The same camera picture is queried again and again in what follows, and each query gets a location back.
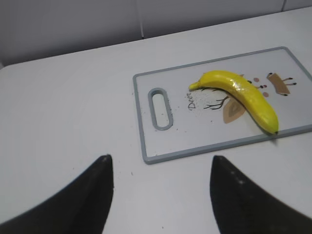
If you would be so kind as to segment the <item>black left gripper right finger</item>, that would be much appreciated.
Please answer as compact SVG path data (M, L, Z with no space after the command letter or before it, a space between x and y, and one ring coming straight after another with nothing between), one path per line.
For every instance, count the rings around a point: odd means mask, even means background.
M214 156L210 198L222 234L310 234L312 220L266 192L226 157Z

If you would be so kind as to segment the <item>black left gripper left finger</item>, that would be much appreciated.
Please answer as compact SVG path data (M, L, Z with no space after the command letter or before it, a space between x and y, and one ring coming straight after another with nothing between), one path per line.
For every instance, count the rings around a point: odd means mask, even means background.
M2 234L100 234L114 194L113 160L100 156L58 193L0 225Z

